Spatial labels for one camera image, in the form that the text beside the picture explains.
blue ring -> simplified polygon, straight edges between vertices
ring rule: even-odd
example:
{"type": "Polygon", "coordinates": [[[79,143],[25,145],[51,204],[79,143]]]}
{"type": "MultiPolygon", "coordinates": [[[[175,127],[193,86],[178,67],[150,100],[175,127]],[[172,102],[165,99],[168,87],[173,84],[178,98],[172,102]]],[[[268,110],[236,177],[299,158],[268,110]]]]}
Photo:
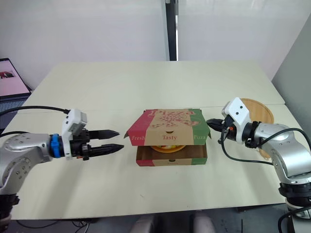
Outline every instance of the blue ring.
{"type": "Polygon", "coordinates": [[[58,134],[57,133],[52,135],[51,148],[53,150],[54,157],[55,158],[60,158],[59,141],[58,141],[58,134]]]}

open pizza box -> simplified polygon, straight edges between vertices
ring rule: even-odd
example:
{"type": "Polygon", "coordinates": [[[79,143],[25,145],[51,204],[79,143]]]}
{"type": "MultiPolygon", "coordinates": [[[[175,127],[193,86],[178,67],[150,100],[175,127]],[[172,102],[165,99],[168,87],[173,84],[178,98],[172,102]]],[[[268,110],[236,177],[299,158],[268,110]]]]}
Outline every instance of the open pizza box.
{"type": "Polygon", "coordinates": [[[139,166],[167,166],[205,164],[208,136],[210,130],[200,109],[153,109],[145,110],[124,137],[138,146],[139,166]],[[167,152],[161,146],[185,147],[167,152]]]}

wire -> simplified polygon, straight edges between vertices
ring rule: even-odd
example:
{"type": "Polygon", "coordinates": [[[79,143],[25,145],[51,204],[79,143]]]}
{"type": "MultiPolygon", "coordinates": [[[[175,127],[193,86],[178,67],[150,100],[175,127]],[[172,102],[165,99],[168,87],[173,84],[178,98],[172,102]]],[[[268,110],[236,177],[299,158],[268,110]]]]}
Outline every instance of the wire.
{"type": "Polygon", "coordinates": [[[297,214],[297,213],[299,213],[299,212],[309,210],[309,209],[311,209],[311,205],[310,205],[310,206],[305,206],[305,207],[302,207],[302,208],[299,208],[299,209],[296,209],[296,210],[289,211],[289,212],[287,212],[286,214],[282,215],[282,216],[278,219],[278,221],[277,221],[278,232],[279,232],[279,233],[283,233],[283,231],[282,231],[282,226],[281,226],[283,219],[285,219],[285,218],[287,218],[287,217],[289,217],[289,216],[291,216],[291,215],[297,214]]]}
{"type": "Polygon", "coordinates": [[[258,146],[258,147],[261,147],[263,144],[265,144],[265,143],[268,142],[269,140],[275,138],[276,136],[278,136],[278,135],[280,135],[280,134],[282,134],[282,133],[288,132],[288,131],[298,131],[298,132],[300,132],[300,133],[305,137],[305,139],[306,139],[306,141],[307,141],[307,143],[308,143],[308,145],[309,145],[309,148],[310,148],[310,150],[311,150],[311,141],[310,141],[308,135],[307,135],[303,130],[298,129],[298,128],[289,128],[289,129],[281,130],[281,131],[275,133],[274,135],[272,135],[272,136],[266,138],[265,140],[263,140],[262,142],[260,142],[257,146],[258,146]]]}
{"type": "Polygon", "coordinates": [[[88,231],[88,228],[89,228],[89,223],[87,224],[86,230],[83,233],[86,233],[88,231]]]}
{"type": "Polygon", "coordinates": [[[50,110],[60,111],[60,112],[63,112],[65,114],[68,114],[70,112],[70,110],[68,110],[68,109],[48,107],[48,106],[22,106],[22,107],[10,108],[8,110],[0,112],[0,116],[7,114],[7,113],[10,113],[10,112],[17,111],[17,110],[23,110],[23,109],[50,109],[50,110]]]}
{"type": "Polygon", "coordinates": [[[260,164],[273,165],[272,163],[265,162],[265,161],[260,161],[260,160],[245,160],[245,159],[237,159],[237,158],[231,157],[231,156],[227,153],[227,151],[225,150],[224,134],[225,134],[225,129],[222,130],[220,142],[221,142],[221,145],[222,145],[222,149],[223,149],[224,154],[225,154],[229,159],[232,159],[232,160],[235,160],[235,161],[239,161],[239,162],[260,163],[260,164]]]}
{"type": "Polygon", "coordinates": [[[86,224],[83,224],[83,222],[78,222],[78,225],[74,222],[74,221],[71,221],[72,223],[73,223],[73,225],[75,226],[75,227],[85,227],[86,226],[86,224]]]}
{"type": "Polygon", "coordinates": [[[82,226],[82,227],[80,227],[79,229],[77,229],[76,231],[75,231],[75,233],[78,233],[83,227],[85,227],[86,226],[86,229],[85,229],[85,231],[83,232],[83,233],[86,233],[87,231],[88,231],[88,227],[89,227],[89,223],[88,224],[86,224],[86,225],[84,225],[84,226],[82,226]]]}
{"type": "Polygon", "coordinates": [[[54,223],[51,223],[51,224],[49,224],[49,225],[42,226],[42,227],[26,226],[26,225],[22,224],[19,220],[16,220],[16,222],[17,222],[19,225],[21,225],[22,227],[25,227],[25,228],[30,228],[30,229],[41,229],[41,228],[46,228],[46,227],[52,226],[52,225],[54,225],[54,224],[56,224],[56,223],[58,223],[58,222],[60,222],[60,221],[56,221],[56,222],[54,222],[54,223]]]}
{"type": "Polygon", "coordinates": [[[11,131],[11,132],[0,134],[0,137],[4,137],[4,136],[10,135],[10,134],[18,134],[18,133],[28,133],[28,132],[25,132],[25,131],[11,131]]]}

laptop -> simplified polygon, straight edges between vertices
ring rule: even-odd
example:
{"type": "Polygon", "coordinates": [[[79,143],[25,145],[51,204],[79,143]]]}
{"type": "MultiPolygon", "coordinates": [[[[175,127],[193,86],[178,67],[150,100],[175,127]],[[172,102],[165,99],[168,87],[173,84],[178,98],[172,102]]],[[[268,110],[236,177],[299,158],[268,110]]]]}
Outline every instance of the laptop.
{"type": "MultiPolygon", "coordinates": [[[[23,105],[31,92],[9,58],[0,59],[0,112],[23,105]]],[[[0,133],[17,112],[1,116],[0,133]]]]}

white wall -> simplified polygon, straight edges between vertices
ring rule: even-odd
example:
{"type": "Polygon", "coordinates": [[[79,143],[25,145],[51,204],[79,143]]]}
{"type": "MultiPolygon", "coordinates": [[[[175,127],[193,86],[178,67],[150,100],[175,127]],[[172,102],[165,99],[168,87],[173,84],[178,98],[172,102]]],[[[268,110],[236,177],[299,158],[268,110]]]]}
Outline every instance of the white wall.
{"type": "Polygon", "coordinates": [[[0,57],[35,88],[60,62],[168,60],[165,25],[164,0],[0,0],[0,57]]]}
{"type": "Polygon", "coordinates": [[[179,60],[255,60],[272,79],[311,0],[179,0],[179,60]]]}

